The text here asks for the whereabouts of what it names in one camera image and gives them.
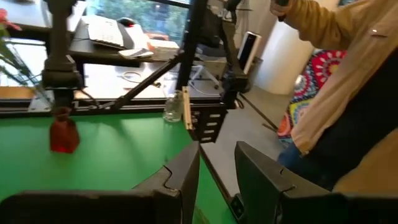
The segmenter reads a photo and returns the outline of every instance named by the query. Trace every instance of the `computer mouse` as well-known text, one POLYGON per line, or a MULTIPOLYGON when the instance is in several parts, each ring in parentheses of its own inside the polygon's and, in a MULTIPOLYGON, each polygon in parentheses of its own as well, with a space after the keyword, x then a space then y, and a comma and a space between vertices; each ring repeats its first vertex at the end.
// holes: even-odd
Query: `computer mouse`
POLYGON ((118 23, 124 25, 125 27, 132 27, 135 23, 132 19, 127 18, 127 17, 122 17, 118 20, 116 20, 118 23))

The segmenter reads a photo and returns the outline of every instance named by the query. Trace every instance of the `tan shirt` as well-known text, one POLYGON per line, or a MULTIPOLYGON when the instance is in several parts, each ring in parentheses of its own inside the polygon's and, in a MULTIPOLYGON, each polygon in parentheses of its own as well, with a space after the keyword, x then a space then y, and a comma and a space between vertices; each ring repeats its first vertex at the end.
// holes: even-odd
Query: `tan shirt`
POLYGON ((286 23, 302 40, 319 49, 347 50, 292 130, 294 143, 307 154, 398 46, 398 0, 359 0, 336 11, 311 0, 293 1, 286 23))

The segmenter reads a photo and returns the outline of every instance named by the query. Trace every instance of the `red flower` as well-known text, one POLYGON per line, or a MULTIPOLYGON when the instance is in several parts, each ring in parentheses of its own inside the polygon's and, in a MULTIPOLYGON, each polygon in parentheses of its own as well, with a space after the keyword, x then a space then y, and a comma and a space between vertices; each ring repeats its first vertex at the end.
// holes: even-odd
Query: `red flower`
POLYGON ((5 9, 0 9, 0 24, 4 24, 5 26, 11 26, 16 30, 22 30, 19 26, 7 20, 7 11, 5 9))

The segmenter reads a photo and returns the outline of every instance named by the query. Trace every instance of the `white device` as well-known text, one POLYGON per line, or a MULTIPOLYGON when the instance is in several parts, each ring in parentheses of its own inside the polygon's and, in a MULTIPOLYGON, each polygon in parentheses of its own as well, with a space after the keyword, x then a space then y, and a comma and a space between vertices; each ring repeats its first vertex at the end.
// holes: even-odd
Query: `white device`
POLYGON ((114 19, 96 17, 88 24, 88 37, 96 44, 125 49, 118 22, 114 19))
POLYGON ((248 74, 257 49, 261 41, 261 36, 252 32, 246 32, 241 48, 238 53, 239 64, 245 74, 248 74))
POLYGON ((154 53, 149 51, 148 49, 130 49, 130 50, 121 50, 118 52, 118 54, 125 59, 135 59, 135 58, 141 58, 141 57, 150 57, 154 53))

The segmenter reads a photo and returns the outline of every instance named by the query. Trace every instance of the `jeans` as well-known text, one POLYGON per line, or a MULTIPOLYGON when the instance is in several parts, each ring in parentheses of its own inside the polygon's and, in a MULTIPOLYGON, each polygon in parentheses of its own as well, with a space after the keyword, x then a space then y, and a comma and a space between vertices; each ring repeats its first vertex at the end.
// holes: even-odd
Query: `jeans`
POLYGON ((313 156, 300 157, 301 152, 292 143, 282 152, 277 162, 293 173, 327 190, 332 190, 340 177, 333 176, 320 166, 313 156))

